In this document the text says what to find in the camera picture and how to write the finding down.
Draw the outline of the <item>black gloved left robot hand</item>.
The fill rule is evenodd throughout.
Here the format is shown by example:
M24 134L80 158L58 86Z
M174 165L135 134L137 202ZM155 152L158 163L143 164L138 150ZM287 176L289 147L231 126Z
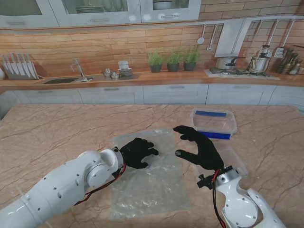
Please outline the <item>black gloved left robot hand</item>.
M135 138L120 149L124 163L131 168L144 169L149 166L142 160L150 155L159 155L152 142L142 138Z

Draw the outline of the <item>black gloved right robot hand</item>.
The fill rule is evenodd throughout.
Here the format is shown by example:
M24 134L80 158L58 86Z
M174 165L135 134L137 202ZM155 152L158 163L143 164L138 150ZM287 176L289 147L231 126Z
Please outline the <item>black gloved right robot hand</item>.
M198 147L198 153L193 154L184 150L177 150L175 155L179 158L187 160L195 165L199 165L206 170L217 171L224 167L224 162L216 150L213 142L204 134L196 131L189 126L176 126L173 128L175 132L181 134L182 140L195 142Z

